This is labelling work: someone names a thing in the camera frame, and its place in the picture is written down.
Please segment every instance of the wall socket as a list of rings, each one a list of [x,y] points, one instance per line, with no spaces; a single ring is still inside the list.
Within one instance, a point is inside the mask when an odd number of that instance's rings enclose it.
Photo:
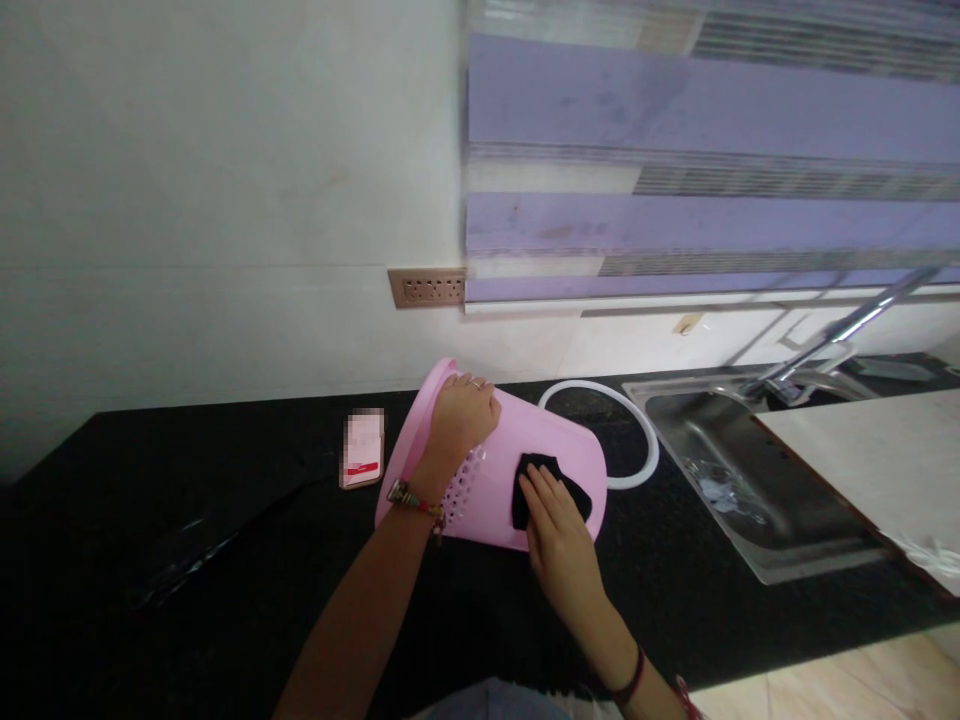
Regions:
[[[464,268],[387,270],[398,309],[463,305]]]

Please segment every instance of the white board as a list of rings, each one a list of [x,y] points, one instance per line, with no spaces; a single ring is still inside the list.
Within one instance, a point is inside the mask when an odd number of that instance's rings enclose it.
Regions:
[[[960,552],[960,390],[757,420],[886,535]],[[960,578],[926,572],[960,596]]]

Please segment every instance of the black cloth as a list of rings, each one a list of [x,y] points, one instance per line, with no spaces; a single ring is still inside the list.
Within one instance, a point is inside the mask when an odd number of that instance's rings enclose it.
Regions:
[[[577,510],[580,511],[580,516],[584,520],[590,517],[590,513],[593,511],[593,500],[590,499],[590,496],[587,495],[583,488],[563,474],[563,471],[560,470],[560,463],[557,462],[555,457],[552,455],[539,455],[537,453],[524,453],[520,456],[520,464],[517,465],[517,472],[514,473],[513,477],[514,529],[526,530],[527,522],[530,520],[530,507],[527,505],[527,499],[523,496],[523,491],[520,489],[520,475],[526,474],[527,465],[530,463],[533,463],[533,466],[538,470],[542,465],[546,465],[547,470],[549,470],[557,480],[566,485],[567,490],[570,492],[570,497],[573,498],[573,502],[577,505]]]

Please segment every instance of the small box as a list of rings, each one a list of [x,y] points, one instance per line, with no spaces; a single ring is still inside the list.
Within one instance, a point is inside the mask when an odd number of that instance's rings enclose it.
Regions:
[[[383,408],[354,410],[343,428],[340,487],[372,485],[383,475]]]

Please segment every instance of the black countertop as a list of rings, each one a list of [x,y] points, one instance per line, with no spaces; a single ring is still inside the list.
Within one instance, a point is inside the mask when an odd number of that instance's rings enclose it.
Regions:
[[[596,380],[619,390],[691,374]],[[551,384],[501,387],[536,402]],[[891,395],[960,382],[870,385]],[[342,491],[329,474],[344,418],[383,407],[389,454],[415,394],[93,417],[3,496],[13,712],[269,717],[373,530],[379,486]],[[611,474],[639,469],[646,445],[618,405],[574,390],[550,407],[596,432]],[[307,486],[159,608],[130,608],[132,574],[158,538],[225,494],[290,478]],[[647,483],[610,493],[596,547],[627,624],[665,676],[693,689],[960,619],[960,605],[893,562],[760,584],[665,452]],[[544,690],[593,682],[525,554],[447,539],[424,558],[371,716],[410,714],[492,675]]]

